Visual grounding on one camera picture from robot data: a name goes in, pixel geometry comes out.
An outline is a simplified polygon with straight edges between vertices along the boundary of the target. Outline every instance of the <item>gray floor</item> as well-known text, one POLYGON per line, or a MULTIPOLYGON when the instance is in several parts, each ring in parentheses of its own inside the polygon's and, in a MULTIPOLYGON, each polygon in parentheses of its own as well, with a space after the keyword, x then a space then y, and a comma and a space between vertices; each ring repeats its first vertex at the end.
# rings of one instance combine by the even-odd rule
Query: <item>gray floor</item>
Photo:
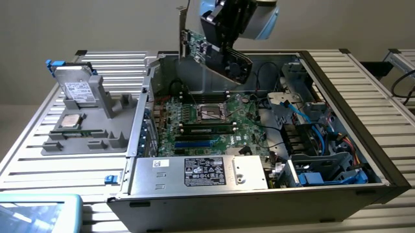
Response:
POLYGON ((0 160, 3 160, 37 108, 37 105, 0 105, 0 160))

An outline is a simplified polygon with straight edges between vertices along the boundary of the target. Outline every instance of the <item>motherboard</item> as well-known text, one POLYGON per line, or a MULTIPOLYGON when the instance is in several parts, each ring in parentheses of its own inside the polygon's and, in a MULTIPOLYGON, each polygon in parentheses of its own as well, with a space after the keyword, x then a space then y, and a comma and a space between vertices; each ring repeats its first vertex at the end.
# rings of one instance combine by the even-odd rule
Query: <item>motherboard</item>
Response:
POLYGON ((159 157, 245 153, 267 156, 264 131, 247 118, 253 110, 249 96, 233 94, 224 102, 216 102, 212 96, 209 101, 197 95, 192 98, 205 103, 171 97, 155 106, 159 157))

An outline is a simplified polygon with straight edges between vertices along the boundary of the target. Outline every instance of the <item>sticker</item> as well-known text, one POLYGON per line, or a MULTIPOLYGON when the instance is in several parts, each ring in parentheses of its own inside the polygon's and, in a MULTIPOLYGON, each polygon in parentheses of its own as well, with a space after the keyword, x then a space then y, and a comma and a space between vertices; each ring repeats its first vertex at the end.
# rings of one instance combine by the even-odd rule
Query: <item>sticker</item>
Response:
POLYGON ((153 160, 153 167, 163 167, 163 166, 168 166, 168 159, 153 160))
POLYGON ((184 159, 184 184, 187 187, 225 185, 223 158, 184 159))
POLYGON ((95 103, 95 97, 87 82, 65 83, 72 99, 77 103, 95 103))

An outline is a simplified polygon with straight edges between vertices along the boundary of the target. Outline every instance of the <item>cpu socket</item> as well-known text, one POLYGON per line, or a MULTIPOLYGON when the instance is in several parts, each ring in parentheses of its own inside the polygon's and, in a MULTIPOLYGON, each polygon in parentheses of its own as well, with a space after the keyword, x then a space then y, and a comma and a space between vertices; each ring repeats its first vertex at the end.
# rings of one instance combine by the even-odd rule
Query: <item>cpu socket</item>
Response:
POLYGON ((225 120, 227 119, 227 106, 221 103, 197 105, 197 119, 199 120, 225 120))

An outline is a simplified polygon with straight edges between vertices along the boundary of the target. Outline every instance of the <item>green motherboard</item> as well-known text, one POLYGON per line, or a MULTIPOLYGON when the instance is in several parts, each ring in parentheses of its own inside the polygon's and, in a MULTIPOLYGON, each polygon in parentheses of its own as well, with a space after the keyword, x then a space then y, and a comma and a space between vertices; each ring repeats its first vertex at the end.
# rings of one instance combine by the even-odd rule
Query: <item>green motherboard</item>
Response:
POLYGON ((184 104, 179 100, 177 97, 172 97, 156 105, 157 111, 161 111, 161 113, 156 112, 156 114, 160 114, 159 116, 155 115, 159 131, 159 157, 179 156, 175 153, 177 149, 184 151, 184 155, 235 154, 235 151, 239 151, 244 146, 251 148, 255 155, 268 155, 268 149, 261 148, 256 144, 264 131, 245 116, 249 110, 253 112, 253 100, 249 100, 248 95, 235 94, 224 103, 220 103, 225 108, 224 119, 211 118, 203 120, 200 111, 197 110, 197 104, 184 104), (232 134, 211 135, 209 147, 176 148, 175 143, 177 141, 175 138, 181 135, 180 123, 197 124, 207 122, 236 122, 236 125, 233 125, 235 132, 232 134))

